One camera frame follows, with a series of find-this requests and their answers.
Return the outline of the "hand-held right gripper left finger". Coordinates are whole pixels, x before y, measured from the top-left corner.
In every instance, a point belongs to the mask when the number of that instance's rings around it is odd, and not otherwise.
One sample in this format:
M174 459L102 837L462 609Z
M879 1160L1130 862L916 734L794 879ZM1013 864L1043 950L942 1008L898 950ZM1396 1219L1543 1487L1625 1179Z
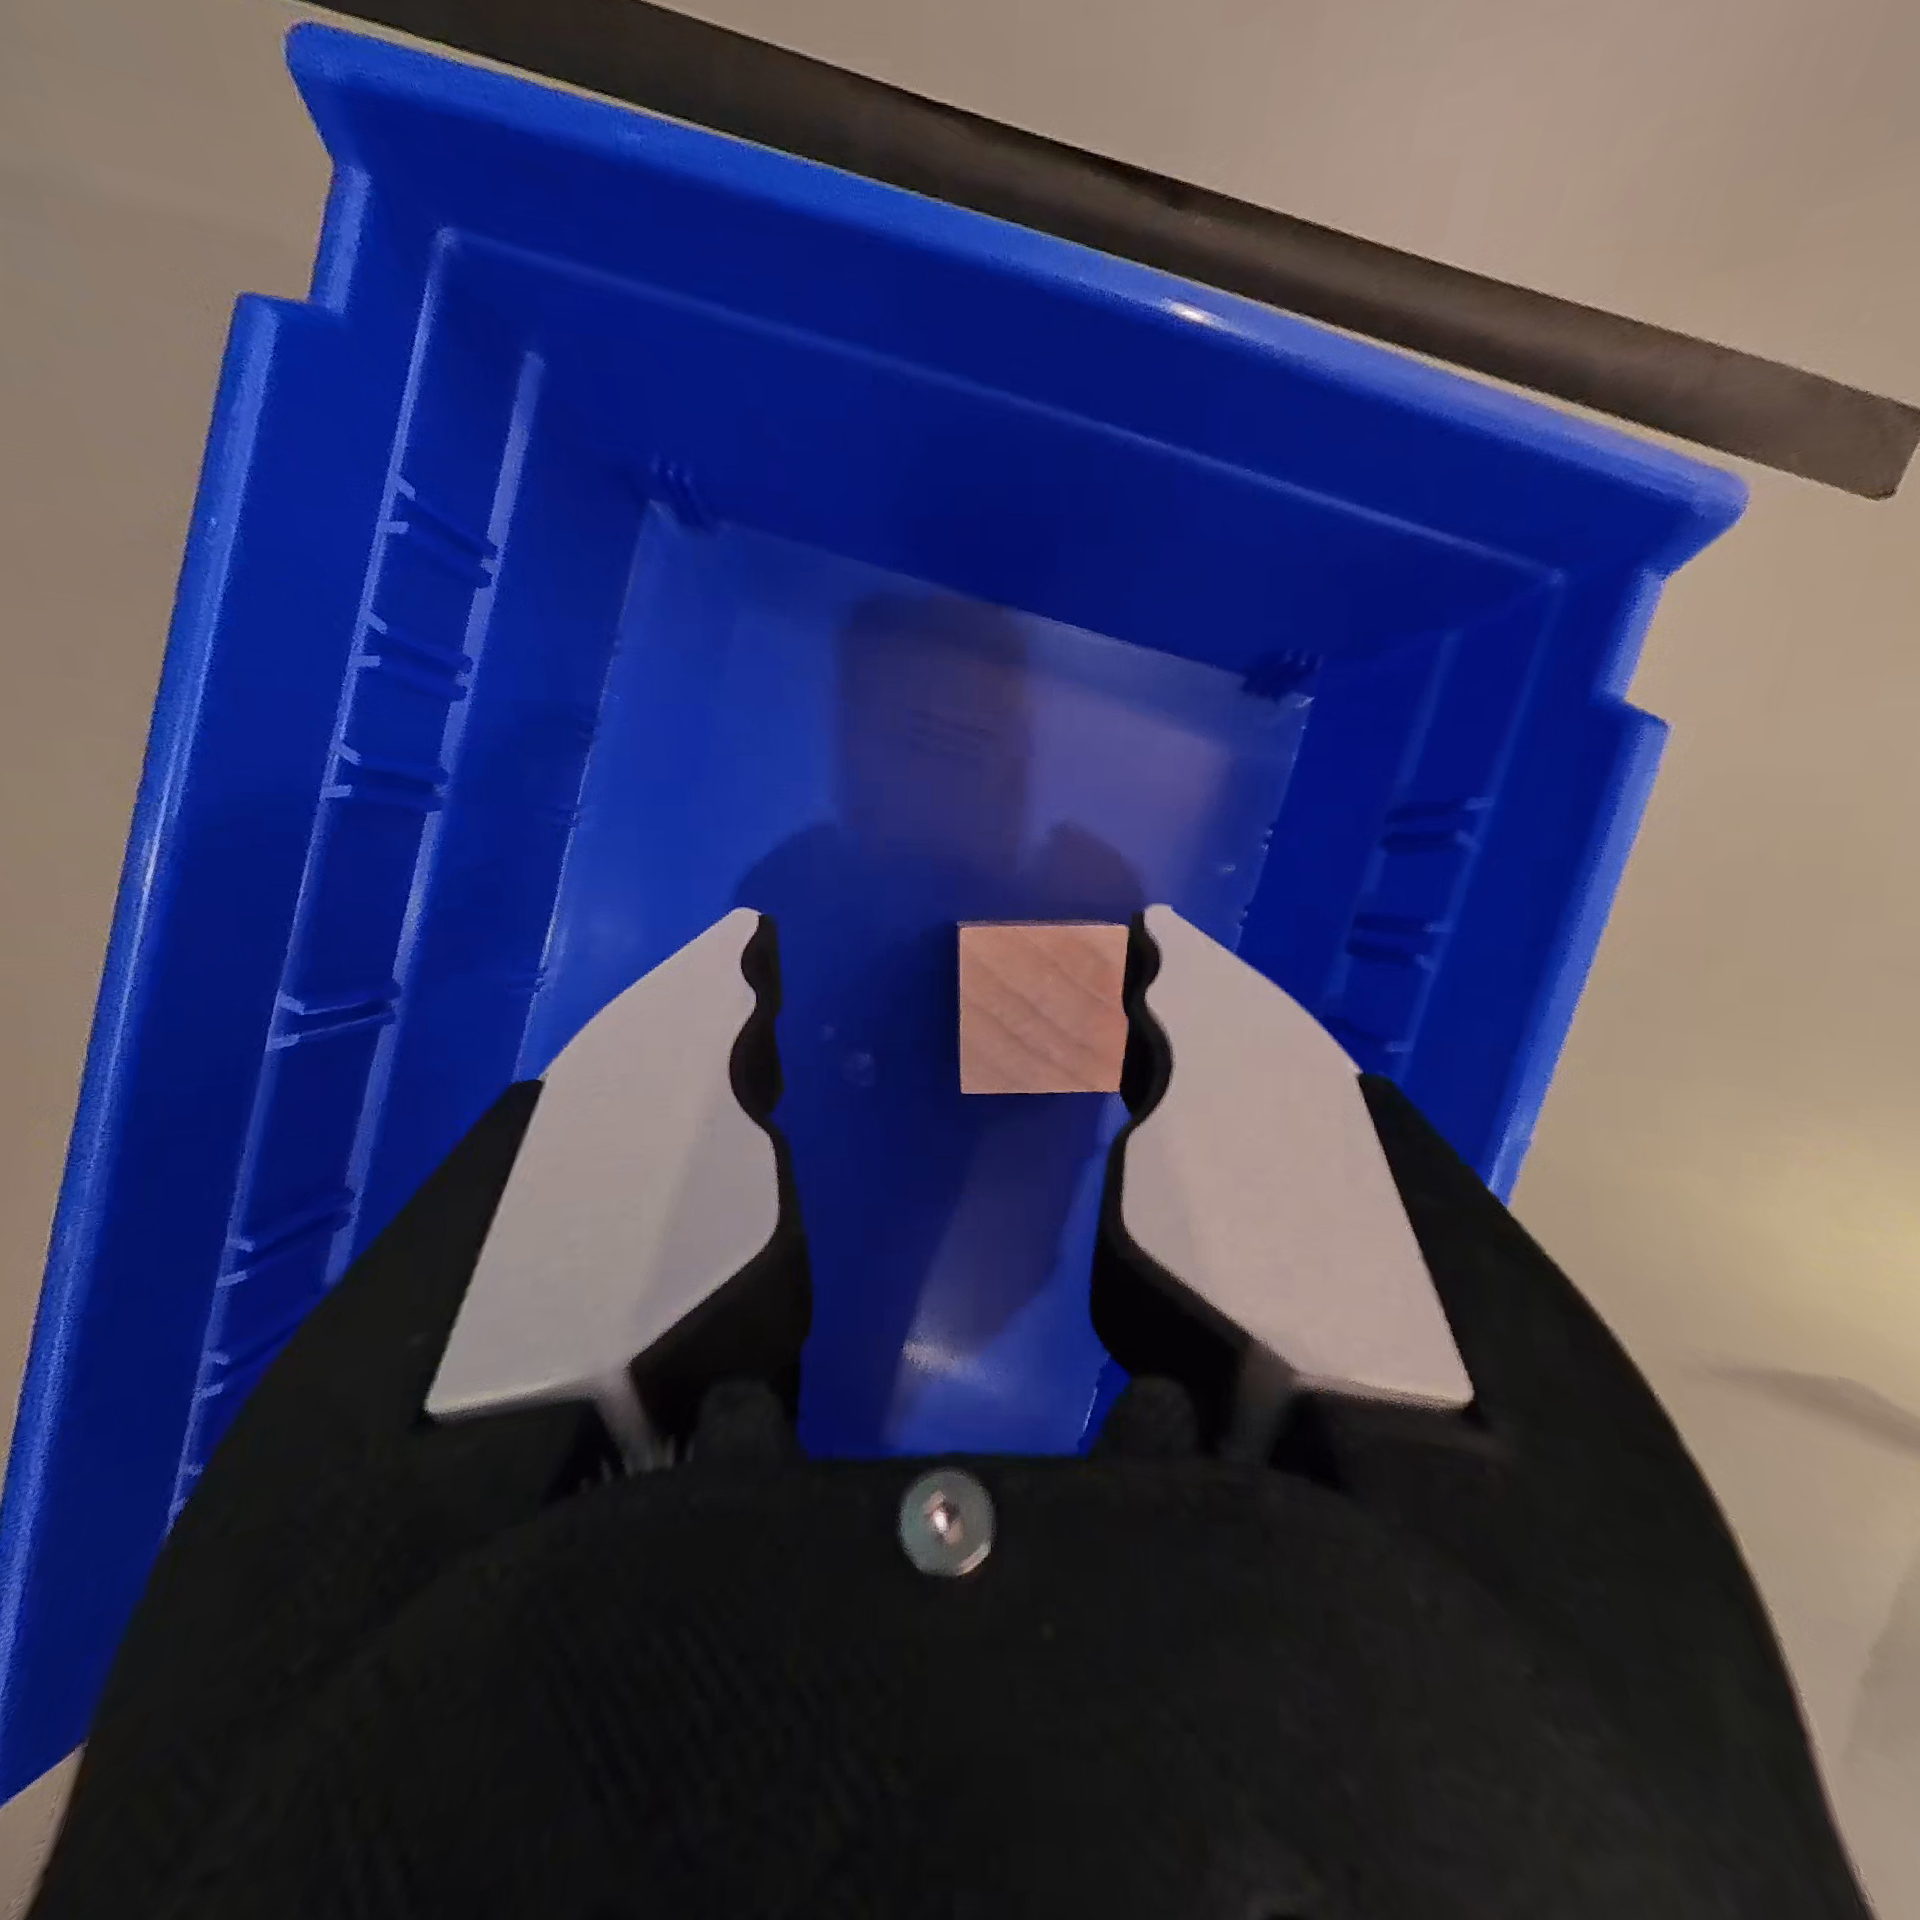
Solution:
M554 1057L422 1411L586 1405L627 1463L693 1451L716 1387L794 1413L811 1320L778 926L735 908Z

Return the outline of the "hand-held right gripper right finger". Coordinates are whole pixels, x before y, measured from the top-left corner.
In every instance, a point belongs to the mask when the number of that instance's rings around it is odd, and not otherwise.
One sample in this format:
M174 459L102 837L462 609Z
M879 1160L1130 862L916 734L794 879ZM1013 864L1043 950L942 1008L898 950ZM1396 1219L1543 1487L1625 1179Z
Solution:
M1307 1393L1463 1413L1470 1368L1349 1052L1166 902L1126 953L1092 1257L1108 1358L1180 1384L1222 1457L1271 1457Z

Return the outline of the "blue-striped wooden cube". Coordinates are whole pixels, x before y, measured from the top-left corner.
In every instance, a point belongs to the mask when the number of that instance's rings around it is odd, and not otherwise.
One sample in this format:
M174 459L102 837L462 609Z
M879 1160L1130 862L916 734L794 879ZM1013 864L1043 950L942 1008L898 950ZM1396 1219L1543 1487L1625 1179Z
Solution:
M1119 1089L1131 929L1123 921L966 921L956 929L966 1096Z

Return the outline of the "blue plastic bin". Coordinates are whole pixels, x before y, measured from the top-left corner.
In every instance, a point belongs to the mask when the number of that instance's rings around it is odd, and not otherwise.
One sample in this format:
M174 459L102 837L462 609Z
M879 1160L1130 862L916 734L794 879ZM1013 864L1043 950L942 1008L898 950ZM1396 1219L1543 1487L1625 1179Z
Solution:
M1166 902L1507 1193L1743 487L1182 275L298 28L308 297L230 312L5 1505L5 1795L291 1332L513 1079L775 916L830 1453L1068 1453L1092 1167L931 1301L954 926Z

